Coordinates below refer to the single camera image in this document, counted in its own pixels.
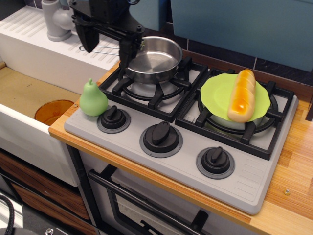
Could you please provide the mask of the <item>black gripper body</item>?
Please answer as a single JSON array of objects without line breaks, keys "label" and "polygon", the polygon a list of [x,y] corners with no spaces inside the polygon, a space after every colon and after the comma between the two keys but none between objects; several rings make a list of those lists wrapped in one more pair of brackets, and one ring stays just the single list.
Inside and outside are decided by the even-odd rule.
[{"label": "black gripper body", "polygon": [[145,28],[130,14],[130,7],[138,0],[72,0],[73,22],[94,24],[100,34],[121,41],[142,37]]}]

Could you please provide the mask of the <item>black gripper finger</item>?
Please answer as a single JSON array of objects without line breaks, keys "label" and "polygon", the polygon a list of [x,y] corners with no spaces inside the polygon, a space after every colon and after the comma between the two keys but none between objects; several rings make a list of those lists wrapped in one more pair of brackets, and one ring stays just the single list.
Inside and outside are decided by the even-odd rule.
[{"label": "black gripper finger", "polygon": [[142,48],[142,37],[123,38],[119,42],[120,68],[125,69]]},{"label": "black gripper finger", "polygon": [[76,32],[85,51],[91,53],[99,43],[99,33],[94,29],[94,24],[74,21]]}]

